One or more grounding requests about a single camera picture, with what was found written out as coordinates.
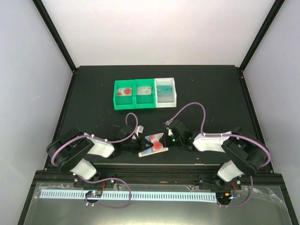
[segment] gray wall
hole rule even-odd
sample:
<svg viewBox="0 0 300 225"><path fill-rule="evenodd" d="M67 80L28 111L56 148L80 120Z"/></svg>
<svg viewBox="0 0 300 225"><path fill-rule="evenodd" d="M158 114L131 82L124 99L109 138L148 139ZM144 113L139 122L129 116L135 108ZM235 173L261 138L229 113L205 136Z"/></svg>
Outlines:
<svg viewBox="0 0 300 225"><path fill-rule="evenodd" d="M285 1L245 78L277 173L300 219L300 2Z"/></svg>
<svg viewBox="0 0 300 225"><path fill-rule="evenodd" d="M0 30L0 224L15 225L71 71L31 0L2 1Z"/></svg>

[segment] black table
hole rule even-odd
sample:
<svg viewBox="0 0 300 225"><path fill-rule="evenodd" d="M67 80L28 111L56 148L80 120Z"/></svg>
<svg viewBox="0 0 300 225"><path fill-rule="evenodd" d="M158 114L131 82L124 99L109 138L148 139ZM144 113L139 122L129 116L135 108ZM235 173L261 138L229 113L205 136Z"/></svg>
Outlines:
<svg viewBox="0 0 300 225"><path fill-rule="evenodd" d="M102 138L114 135L125 124L128 112L134 112L144 134L165 131L163 123L181 107L200 102L207 113L204 131L221 133L243 127L255 135L251 117L235 66L81 66L73 82L60 134L79 127L88 134ZM115 111L113 88L115 80L174 77L177 91L176 108L138 109ZM203 112L193 105L178 118L191 131L200 129ZM129 123L135 124L134 118ZM95 164L117 165L219 165L228 161L224 153L188 152L170 148L167 152L146 157L131 153L114 159L90 156Z"/></svg>

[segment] card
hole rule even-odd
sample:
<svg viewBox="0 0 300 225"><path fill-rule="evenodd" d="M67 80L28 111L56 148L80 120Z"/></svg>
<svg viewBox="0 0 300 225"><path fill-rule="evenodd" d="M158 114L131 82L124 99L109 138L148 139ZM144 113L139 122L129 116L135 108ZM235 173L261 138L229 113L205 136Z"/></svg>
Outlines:
<svg viewBox="0 0 300 225"><path fill-rule="evenodd" d="M150 86L147 87L137 87L137 95L151 95L152 88Z"/></svg>
<svg viewBox="0 0 300 225"><path fill-rule="evenodd" d="M150 135L146 136L146 140L153 143L153 147L146 149L145 151L142 151L139 153L139 157L148 156L164 151L168 151L168 148L165 148L162 143L159 142L159 139L164 135L164 133L156 134L156 135Z"/></svg>
<svg viewBox="0 0 300 225"><path fill-rule="evenodd" d="M132 95L132 88L119 88L118 89L118 96L131 96Z"/></svg>
<svg viewBox="0 0 300 225"><path fill-rule="evenodd" d="M157 94L158 95L171 95L172 87L170 85L158 85L157 86Z"/></svg>

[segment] red circle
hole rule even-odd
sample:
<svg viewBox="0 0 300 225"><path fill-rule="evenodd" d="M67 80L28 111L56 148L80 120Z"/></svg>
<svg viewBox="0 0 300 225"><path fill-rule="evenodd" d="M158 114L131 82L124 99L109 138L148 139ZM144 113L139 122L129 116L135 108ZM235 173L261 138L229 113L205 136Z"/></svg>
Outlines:
<svg viewBox="0 0 300 225"><path fill-rule="evenodd" d="M163 145L159 141L153 142L153 149L154 150L160 150L162 147L163 147Z"/></svg>
<svg viewBox="0 0 300 225"><path fill-rule="evenodd" d="M131 88L125 88L123 92L125 95L131 95L132 93Z"/></svg>

